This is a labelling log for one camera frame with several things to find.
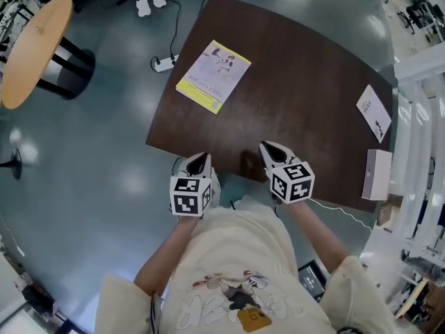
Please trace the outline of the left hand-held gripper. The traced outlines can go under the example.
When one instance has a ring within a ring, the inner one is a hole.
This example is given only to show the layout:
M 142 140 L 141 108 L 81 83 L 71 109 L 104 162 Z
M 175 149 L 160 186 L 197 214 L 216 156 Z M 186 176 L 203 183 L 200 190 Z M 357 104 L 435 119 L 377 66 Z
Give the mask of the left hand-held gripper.
M 188 173 L 211 173 L 211 155 L 201 152 L 187 161 Z M 202 218 L 212 199 L 209 177 L 195 177 L 178 172 L 170 178 L 170 207 L 175 216 Z

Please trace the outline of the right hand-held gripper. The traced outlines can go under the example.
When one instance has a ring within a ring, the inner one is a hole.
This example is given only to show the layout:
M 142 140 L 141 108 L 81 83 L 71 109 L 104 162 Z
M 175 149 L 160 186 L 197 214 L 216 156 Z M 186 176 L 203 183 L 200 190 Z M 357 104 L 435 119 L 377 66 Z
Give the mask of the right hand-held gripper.
M 291 204 L 311 198 L 315 174 L 306 161 L 291 164 L 296 159 L 294 152 L 272 141 L 260 142 L 259 155 L 263 167 L 270 169 L 266 171 L 270 192 L 281 202 Z

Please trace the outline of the yellow and white booklet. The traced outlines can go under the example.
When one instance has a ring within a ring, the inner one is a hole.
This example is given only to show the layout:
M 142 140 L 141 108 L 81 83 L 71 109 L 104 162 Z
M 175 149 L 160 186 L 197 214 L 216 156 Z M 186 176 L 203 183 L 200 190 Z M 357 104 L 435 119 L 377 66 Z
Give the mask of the yellow and white booklet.
M 216 115 L 251 66 L 212 40 L 176 85 L 176 91 Z

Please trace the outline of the person's right forearm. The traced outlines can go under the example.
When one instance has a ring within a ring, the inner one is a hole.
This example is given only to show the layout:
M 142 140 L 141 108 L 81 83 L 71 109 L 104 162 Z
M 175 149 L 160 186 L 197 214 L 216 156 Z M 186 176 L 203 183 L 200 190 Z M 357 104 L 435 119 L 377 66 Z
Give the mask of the person's right forearm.
M 350 252 L 304 201 L 286 205 L 290 215 L 308 238 L 323 266 L 333 274 Z

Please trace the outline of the person's left forearm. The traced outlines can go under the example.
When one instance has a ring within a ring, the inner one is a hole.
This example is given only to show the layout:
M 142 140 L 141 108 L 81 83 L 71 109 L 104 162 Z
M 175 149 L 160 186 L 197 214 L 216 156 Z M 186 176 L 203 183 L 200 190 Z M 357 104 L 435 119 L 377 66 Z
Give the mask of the person's left forearm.
M 173 231 L 137 273 L 133 281 L 137 287 L 147 294 L 164 292 L 199 220 L 192 216 L 179 219 Z

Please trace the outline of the small white leaflet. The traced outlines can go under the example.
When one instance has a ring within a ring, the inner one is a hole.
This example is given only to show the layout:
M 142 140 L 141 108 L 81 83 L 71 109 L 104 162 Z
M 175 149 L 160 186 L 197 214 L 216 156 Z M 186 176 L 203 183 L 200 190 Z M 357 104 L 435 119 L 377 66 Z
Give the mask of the small white leaflet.
M 378 143 L 383 141 L 390 125 L 391 117 L 371 85 L 368 85 L 356 103 Z

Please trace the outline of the person's cream trousers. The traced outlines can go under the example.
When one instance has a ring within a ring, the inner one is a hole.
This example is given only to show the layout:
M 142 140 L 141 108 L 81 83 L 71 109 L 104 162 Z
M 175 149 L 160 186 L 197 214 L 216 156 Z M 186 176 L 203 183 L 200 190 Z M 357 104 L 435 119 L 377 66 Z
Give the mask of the person's cream trousers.
M 242 212 L 250 212 L 261 216 L 269 216 L 277 218 L 277 214 L 272 207 L 265 205 L 252 196 L 245 195 L 241 199 L 233 203 L 234 209 Z

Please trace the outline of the person's cream printed t-shirt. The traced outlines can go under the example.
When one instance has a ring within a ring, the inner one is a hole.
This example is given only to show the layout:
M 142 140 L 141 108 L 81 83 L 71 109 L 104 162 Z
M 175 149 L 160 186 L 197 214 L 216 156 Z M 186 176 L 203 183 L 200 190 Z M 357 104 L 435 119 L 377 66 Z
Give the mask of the person's cream printed t-shirt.
M 387 305 L 352 255 L 322 299 L 312 298 L 278 217 L 210 210 L 168 285 L 161 296 L 105 277 L 94 334 L 394 334 Z

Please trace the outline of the white box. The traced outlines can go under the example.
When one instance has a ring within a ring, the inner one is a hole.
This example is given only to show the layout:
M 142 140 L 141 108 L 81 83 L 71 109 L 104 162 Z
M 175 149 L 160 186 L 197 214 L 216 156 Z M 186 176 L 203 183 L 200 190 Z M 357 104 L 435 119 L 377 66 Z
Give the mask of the white box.
M 370 149 L 367 152 L 362 198 L 386 200 L 389 190 L 392 153 Z

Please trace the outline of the white power strip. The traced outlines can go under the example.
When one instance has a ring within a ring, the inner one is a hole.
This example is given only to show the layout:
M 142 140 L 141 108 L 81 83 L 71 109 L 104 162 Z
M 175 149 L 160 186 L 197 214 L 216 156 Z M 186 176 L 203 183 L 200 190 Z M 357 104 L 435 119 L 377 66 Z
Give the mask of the white power strip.
M 178 54 L 175 54 L 173 56 L 169 56 L 164 59 L 159 59 L 158 57 L 155 56 L 153 65 L 154 71 L 162 73 L 171 70 L 175 66 L 178 56 L 179 56 Z

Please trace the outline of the brown cardboard box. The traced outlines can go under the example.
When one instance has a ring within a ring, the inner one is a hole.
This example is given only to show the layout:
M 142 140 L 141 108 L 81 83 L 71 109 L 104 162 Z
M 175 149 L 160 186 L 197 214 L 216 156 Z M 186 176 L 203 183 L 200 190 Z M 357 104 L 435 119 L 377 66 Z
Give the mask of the brown cardboard box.
M 388 228 L 394 217 L 397 217 L 401 209 L 403 197 L 389 194 L 388 199 L 380 206 L 376 225 Z

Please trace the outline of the black office chair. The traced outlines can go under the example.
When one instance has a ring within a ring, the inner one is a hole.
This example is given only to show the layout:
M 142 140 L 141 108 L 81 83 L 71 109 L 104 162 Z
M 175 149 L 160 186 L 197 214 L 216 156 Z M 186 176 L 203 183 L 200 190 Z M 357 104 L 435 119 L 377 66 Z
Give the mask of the black office chair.
M 411 29 L 412 34 L 415 34 L 416 26 L 419 30 L 432 32 L 445 40 L 445 14 L 437 4 L 432 5 L 428 0 L 417 0 L 397 15 L 405 24 L 405 28 Z

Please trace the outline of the oval wooden table black legs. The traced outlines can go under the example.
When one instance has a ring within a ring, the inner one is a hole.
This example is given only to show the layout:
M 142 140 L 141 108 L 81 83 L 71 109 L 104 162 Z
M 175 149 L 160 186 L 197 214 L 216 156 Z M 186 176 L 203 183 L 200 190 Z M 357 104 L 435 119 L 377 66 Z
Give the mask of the oval wooden table black legs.
M 95 57 L 65 37 L 72 19 L 72 0 L 51 0 L 29 20 L 7 58 L 1 83 L 1 103 L 9 110 L 21 106 L 35 88 L 65 100 L 78 95 L 42 78 L 50 62 L 90 81 Z

